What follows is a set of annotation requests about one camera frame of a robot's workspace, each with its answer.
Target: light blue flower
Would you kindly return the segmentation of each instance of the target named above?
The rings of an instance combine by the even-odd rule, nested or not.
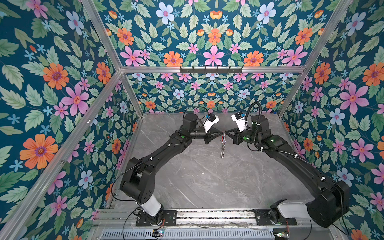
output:
[[[210,21],[210,20],[209,20],[209,16],[204,16],[203,21],[205,21],[205,23],[209,22],[209,21]]]
[[[8,117],[7,119],[10,120],[10,121],[12,121],[12,122],[11,122],[12,125],[14,125],[15,122],[16,122],[16,123],[20,123],[20,121],[18,120],[18,119],[20,119],[20,117],[16,117],[15,114],[12,114],[12,117]]]
[[[25,50],[25,53],[26,54],[24,55],[24,57],[29,58],[30,61],[32,61],[32,59],[36,59],[34,57],[35,53],[33,53],[33,52],[29,53],[28,50]]]
[[[46,109],[43,109],[43,112],[47,113],[47,116],[49,116],[50,114],[52,114],[52,110],[53,108],[50,108],[49,106],[47,106]]]
[[[17,172],[17,170],[19,170],[19,168],[23,168],[23,166],[22,166],[23,161],[19,162],[17,159],[15,159],[14,163],[15,164],[12,164],[11,166],[9,166],[9,168],[14,168],[13,170],[15,172]]]
[[[121,21],[123,21],[123,20],[124,20],[124,17],[125,17],[124,15],[122,15],[121,13],[119,13],[119,16],[118,16],[118,18],[120,18],[120,20],[121,20]]]
[[[226,23],[228,21],[228,15],[227,16],[223,16],[223,19],[221,19],[221,21]]]
[[[104,15],[106,21],[108,21],[108,23],[110,23],[112,21],[112,19],[110,18],[109,15]]]
[[[44,49],[44,45],[36,44],[36,46],[38,47],[37,51],[41,53],[44,53],[46,51],[46,49]]]

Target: metal object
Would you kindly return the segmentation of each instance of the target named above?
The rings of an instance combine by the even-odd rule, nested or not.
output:
[[[120,68],[122,73],[303,73],[303,66],[260,66],[260,67],[127,67]]]
[[[316,43],[316,46],[311,51],[309,57],[307,58],[307,61],[304,64],[304,68],[305,68],[304,71],[297,77],[295,83],[293,84],[291,90],[289,91],[287,97],[285,98],[284,103],[278,112],[280,117],[282,117],[284,115],[285,110],[287,109],[288,105],[291,103],[292,99],[296,95],[301,84],[303,83],[303,81],[307,77],[312,66],[315,64],[321,51],[323,50],[323,48],[327,44],[333,31],[336,29],[337,25],[339,24],[341,18],[343,17],[345,12],[347,11],[350,4],[351,4],[351,0],[340,0],[339,3],[337,4],[335,11],[333,12],[331,17],[329,18],[327,25],[325,25],[323,33],[321,34],[318,42]]]
[[[72,133],[68,136],[59,151],[37,179],[33,187],[29,190],[28,194],[24,198],[26,200],[19,205],[12,217],[3,226],[0,231],[0,239],[15,239],[17,237],[21,228],[25,226],[29,217],[33,214],[37,205],[40,203],[41,198],[46,194],[50,186],[48,183],[53,182],[60,170],[63,168],[63,159],[66,161],[66,159],[69,158],[73,149],[88,129],[88,119],[94,119],[96,117],[100,108],[105,103],[105,100],[109,96],[112,89],[116,86],[119,79],[120,73],[115,73],[107,85],[104,86],[99,96],[84,114]]]

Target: pink flower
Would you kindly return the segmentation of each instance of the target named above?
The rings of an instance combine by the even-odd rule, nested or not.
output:
[[[41,15],[43,18],[48,19],[47,14],[45,14],[45,12],[48,11],[48,8],[41,4],[40,0],[29,0],[29,2],[26,2],[25,5],[33,10],[37,18]]]
[[[311,109],[311,115],[314,116],[314,117],[317,117],[319,115],[319,109],[320,108],[317,108],[316,106],[313,107],[313,109]]]
[[[260,84],[260,87],[263,89],[263,88],[267,88],[268,87],[268,82],[267,81],[264,81],[264,82],[261,82]]]
[[[339,84],[339,87],[341,87],[340,90],[348,90],[348,85],[350,85],[351,83],[352,82],[349,80],[349,77],[347,77],[346,79],[341,79],[341,83]]]
[[[94,146],[95,146],[95,144],[93,144],[92,141],[85,142],[85,148],[83,150],[86,151],[87,155],[88,155],[89,152],[93,152],[93,147]]]
[[[56,179],[53,181],[51,186],[48,188],[48,195],[51,195],[53,193],[53,191],[55,190],[55,185],[58,188],[63,187],[63,181],[61,181],[60,179],[62,179],[66,173],[67,173],[66,171],[62,171],[59,173],[59,175],[57,175]]]
[[[111,106],[109,106],[109,108],[106,108],[106,110],[107,110],[107,116],[111,118],[113,116],[113,109],[111,108]]]
[[[77,144],[76,147],[74,148],[72,154],[70,155],[70,157],[67,159],[67,162],[71,163],[72,162],[72,156],[73,157],[78,157],[79,156],[79,153],[75,150],[79,149],[80,147],[80,144]]]
[[[379,169],[380,171],[377,170],[376,168],[371,169],[371,172],[376,176],[378,176],[378,177],[375,177],[375,179],[373,180],[373,182],[376,184],[381,184],[384,181],[384,164],[380,163]]]
[[[128,47],[128,46],[125,46],[125,51],[126,51],[127,53],[125,53],[125,52],[121,52],[120,55],[121,55],[122,57],[124,57],[124,58],[127,58],[127,60],[125,60],[125,64],[126,64],[127,66],[130,66],[130,65],[132,65],[132,63],[133,63],[133,65],[134,65],[135,67],[138,67],[138,66],[139,66],[139,63],[140,63],[140,64],[145,63],[144,60],[143,60],[142,58],[139,58],[139,56],[140,56],[140,51],[139,51],[139,50],[135,50],[135,51],[133,51],[133,53],[132,53],[131,48]]]
[[[303,81],[303,90],[305,89],[306,92],[308,92],[309,88],[312,87],[312,77],[305,77],[305,80]]]
[[[88,88],[91,86],[89,83],[88,83],[88,79],[85,79],[84,78],[81,78],[81,83],[79,83],[81,85],[81,90],[86,90],[88,91]]]
[[[288,50],[284,50],[284,48],[281,50],[281,52],[277,53],[277,58],[283,59],[284,57],[287,56]]]
[[[219,58],[222,58],[224,56],[223,52],[217,52],[217,46],[213,45],[211,47],[211,53],[209,52],[204,52],[203,55],[204,57],[207,58],[205,61],[204,65],[209,65],[212,63],[212,66],[216,63],[216,65],[221,65],[221,60]]]
[[[84,114],[88,110],[88,104],[85,100],[89,98],[89,94],[81,93],[81,86],[79,84],[74,86],[74,91],[70,87],[66,87],[65,90],[71,97],[63,97],[61,101],[67,106],[72,105],[70,109],[71,116],[77,114],[77,109],[79,109],[80,113]]]
[[[324,96],[324,93],[321,92],[322,89],[323,87],[314,88],[314,91],[311,93],[311,96],[313,96],[312,101],[316,100],[317,102],[320,102],[320,97]]]
[[[193,45],[193,43],[191,43],[191,46],[189,46],[188,49],[189,49],[189,53],[196,53],[196,51],[199,50],[197,48],[197,44]]]
[[[378,192],[376,195],[371,193],[371,198],[373,198],[371,204],[376,205],[377,209],[381,212],[384,207],[384,200],[382,199],[381,193]]]
[[[255,79],[256,82],[259,81],[260,78],[264,78],[264,73],[252,73],[253,76],[251,77],[252,79]]]
[[[64,118],[64,115],[68,115],[68,111],[66,111],[68,109],[68,106],[63,106],[63,103],[62,102],[59,102],[59,106],[55,105],[53,106],[53,108],[55,108],[57,111],[55,112],[55,115],[58,116],[60,115],[60,118],[63,119]]]
[[[368,152],[373,149],[373,144],[368,143],[367,145],[364,146],[364,140],[362,138],[359,139],[358,143],[359,145],[357,145],[357,143],[355,142],[351,143],[351,146],[354,149],[357,149],[352,151],[352,155],[353,156],[359,155],[359,159],[361,162],[365,162],[365,157],[369,159],[374,159],[373,154]]]
[[[193,90],[196,90],[196,89],[200,89],[200,86],[201,84],[198,84],[197,81],[195,81],[195,83],[191,83],[191,89]]]
[[[349,111],[352,113],[352,115],[355,115],[358,111],[358,106],[365,107],[368,106],[369,102],[366,98],[361,98],[364,94],[368,91],[368,86],[364,86],[359,88],[359,90],[356,91],[356,85],[354,83],[351,83],[348,88],[349,94],[346,92],[340,93],[340,98],[343,100],[346,100],[343,102],[340,106],[340,109],[347,109],[349,107]]]
[[[157,81],[155,86],[156,86],[156,88],[159,88],[160,90],[163,89],[163,87],[164,87],[163,82],[159,82],[159,81]]]
[[[63,197],[63,199],[61,199],[61,196],[58,196],[57,202],[51,203],[51,217],[55,214],[57,214],[58,216],[61,215],[61,210],[67,208],[67,204],[65,203],[65,201],[67,201],[67,197]]]
[[[231,89],[231,88],[233,88],[233,83],[230,83],[229,81],[227,82],[227,83],[225,83],[225,84],[223,84],[224,85],[224,89],[226,89],[226,90],[229,90],[229,89]]]
[[[237,79],[237,82],[240,82],[241,80],[245,80],[248,73],[235,73],[233,76],[233,79]]]
[[[170,79],[173,79],[173,76],[172,76],[172,73],[162,73],[161,76],[160,76],[161,79],[166,79],[166,81],[168,82]]]
[[[144,60],[147,60],[147,59],[151,59],[151,57],[149,56],[150,53],[147,53],[147,50],[140,50],[140,57],[143,57]]]
[[[239,46],[238,43],[236,43],[236,44],[232,44],[232,46],[229,49],[229,51],[232,51],[232,54],[234,54],[234,53],[238,53],[239,49],[240,49],[240,46]]]
[[[179,81],[188,82],[188,79],[191,79],[192,76],[189,75],[189,73],[177,73],[179,75]]]
[[[339,151],[340,154],[343,153],[343,151],[346,150],[346,148],[343,146],[344,141],[339,142],[339,140],[336,139],[336,143],[333,143],[332,146],[335,147],[334,151],[337,152]]]
[[[292,49],[288,50],[288,57],[284,58],[281,62],[282,63],[288,63],[287,66],[292,66],[294,63],[295,65],[300,65],[301,60],[300,58],[305,57],[308,53],[307,52],[301,52],[303,50],[303,46],[300,45],[296,51],[293,51]]]

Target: green leaf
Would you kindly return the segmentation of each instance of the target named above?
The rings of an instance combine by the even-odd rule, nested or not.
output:
[[[24,79],[17,67],[12,65],[3,65],[2,73],[11,84],[14,84],[19,90],[22,89]]]

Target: floral wallpaper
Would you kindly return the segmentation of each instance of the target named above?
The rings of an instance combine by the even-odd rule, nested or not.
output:
[[[353,240],[384,237],[382,4],[353,1],[284,116],[297,151],[351,187]]]
[[[114,68],[79,1],[2,1],[0,28],[2,228]],[[119,83],[18,240],[86,238],[135,128],[126,98]]]
[[[298,66],[337,3],[111,0],[96,7],[126,66]]]

